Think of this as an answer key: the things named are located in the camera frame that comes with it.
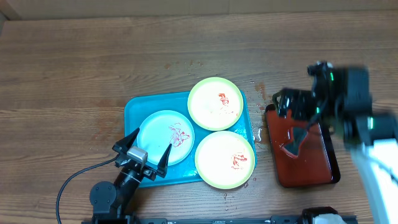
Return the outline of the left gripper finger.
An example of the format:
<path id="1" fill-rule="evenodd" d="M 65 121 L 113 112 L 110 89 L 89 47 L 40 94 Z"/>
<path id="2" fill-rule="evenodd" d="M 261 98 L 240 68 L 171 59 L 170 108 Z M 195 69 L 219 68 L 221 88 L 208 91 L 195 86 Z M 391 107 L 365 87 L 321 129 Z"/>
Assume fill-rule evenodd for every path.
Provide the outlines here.
<path id="1" fill-rule="evenodd" d="M 112 150 L 114 150 L 117 153 L 127 153 L 128 150 L 132 147 L 134 141 L 136 140 L 139 131 L 140 128 L 137 128 L 128 136 L 117 141 L 112 147 Z"/>
<path id="2" fill-rule="evenodd" d="M 171 149 L 172 149 L 172 144 L 169 144 L 157 165 L 157 175 L 161 178 L 164 178 L 167 174 L 167 169 L 168 169 L 168 164 L 169 164 L 169 155 L 170 155 Z"/>

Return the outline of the light blue round plate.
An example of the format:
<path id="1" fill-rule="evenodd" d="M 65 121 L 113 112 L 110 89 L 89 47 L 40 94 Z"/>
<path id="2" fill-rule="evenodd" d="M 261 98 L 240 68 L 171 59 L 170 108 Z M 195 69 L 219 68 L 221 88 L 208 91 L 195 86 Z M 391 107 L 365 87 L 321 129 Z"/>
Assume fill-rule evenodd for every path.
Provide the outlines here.
<path id="1" fill-rule="evenodd" d="M 195 133 L 191 122 L 183 114 L 157 111 L 140 125 L 137 146 L 148 152 L 147 161 L 158 164 L 168 146 L 171 146 L 169 165 L 182 162 L 191 152 Z"/>

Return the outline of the pink and black sponge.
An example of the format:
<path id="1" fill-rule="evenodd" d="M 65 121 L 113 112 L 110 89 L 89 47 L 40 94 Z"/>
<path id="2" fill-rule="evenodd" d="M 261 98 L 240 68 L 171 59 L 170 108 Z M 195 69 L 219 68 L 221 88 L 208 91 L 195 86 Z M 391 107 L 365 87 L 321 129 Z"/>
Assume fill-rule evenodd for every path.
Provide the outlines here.
<path id="1" fill-rule="evenodd" d="M 308 131 L 304 128 L 293 127 L 288 131 L 288 141 L 280 147 L 289 157 L 297 158 L 300 146 L 307 137 Z"/>

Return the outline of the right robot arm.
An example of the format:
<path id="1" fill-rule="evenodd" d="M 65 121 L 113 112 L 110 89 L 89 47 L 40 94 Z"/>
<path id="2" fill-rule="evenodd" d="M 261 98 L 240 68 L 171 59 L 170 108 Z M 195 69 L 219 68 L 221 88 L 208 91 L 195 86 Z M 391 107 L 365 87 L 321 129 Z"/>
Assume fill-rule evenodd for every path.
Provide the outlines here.
<path id="1" fill-rule="evenodd" d="M 265 116 L 279 184 L 307 187 L 340 180 L 332 136 L 343 140 L 362 178 L 376 223 L 397 222 L 397 118 L 373 111 L 364 66 L 307 68 L 310 90 L 275 93 Z"/>

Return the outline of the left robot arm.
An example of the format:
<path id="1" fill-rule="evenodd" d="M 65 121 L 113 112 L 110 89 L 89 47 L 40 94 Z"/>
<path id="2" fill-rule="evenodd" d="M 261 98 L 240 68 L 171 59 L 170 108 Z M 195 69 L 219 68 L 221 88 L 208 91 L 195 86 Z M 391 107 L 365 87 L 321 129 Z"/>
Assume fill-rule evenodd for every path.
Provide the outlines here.
<path id="1" fill-rule="evenodd" d="M 115 166 L 121 170 L 114 182 L 102 181 L 92 187 L 91 223 L 141 223 L 137 215 L 126 213 L 129 202 L 143 179 L 155 180 L 156 177 L 166 176 L 172 145 L 167 146 L 154 168 L 147 162 L 148 152 L 134 145 L 139 131 L 137 128 L 114 144 L 113 150 L 118 154 L 114 160 Z"/>

